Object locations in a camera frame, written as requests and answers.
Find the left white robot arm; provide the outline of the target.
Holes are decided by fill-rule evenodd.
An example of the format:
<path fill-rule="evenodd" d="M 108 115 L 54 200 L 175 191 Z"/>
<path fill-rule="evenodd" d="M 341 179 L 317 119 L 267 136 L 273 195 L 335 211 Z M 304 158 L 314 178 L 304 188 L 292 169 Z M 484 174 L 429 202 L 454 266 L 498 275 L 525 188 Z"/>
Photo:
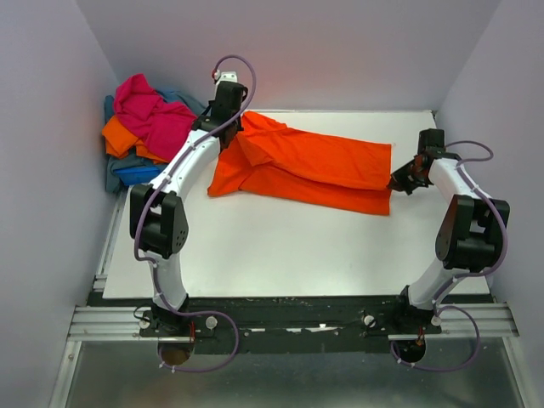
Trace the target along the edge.
<path fill-rule="evenodd" d="M 150 267 L 150 310 L 138 316 L 141 333 L 171 336 L 193 330 L 193 314 L 181 274 L 180 252 L 189 235 L 184 202 L 202 173 L 242 130 L 248 88 L 233 71 L 215 82 L 215 97 L 192 125 L 189 136 L 158 176 L 135 185 L 129 194 L 129 231 L 133 255 Z"/>

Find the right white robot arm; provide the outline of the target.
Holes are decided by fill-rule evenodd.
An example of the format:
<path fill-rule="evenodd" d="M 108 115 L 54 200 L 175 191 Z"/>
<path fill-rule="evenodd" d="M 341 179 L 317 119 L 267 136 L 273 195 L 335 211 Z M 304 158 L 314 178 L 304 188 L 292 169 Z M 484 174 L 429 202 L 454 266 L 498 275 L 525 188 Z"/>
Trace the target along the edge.
<path fill-rule="evenodd" d="M 391 322 L 399 332 L 430 321 L 460 282 L 492 274 L 505 258 L 510 206 L 481 190 L 466 172 L 467 162 L 447 150 L 442 129 L 430 128 L 419 133 L 413 159 L 390 175 L 390 190 L 409 196 L 433 185 L 448 204 L 435 239 L 435 259 L 395 299 Z"/>

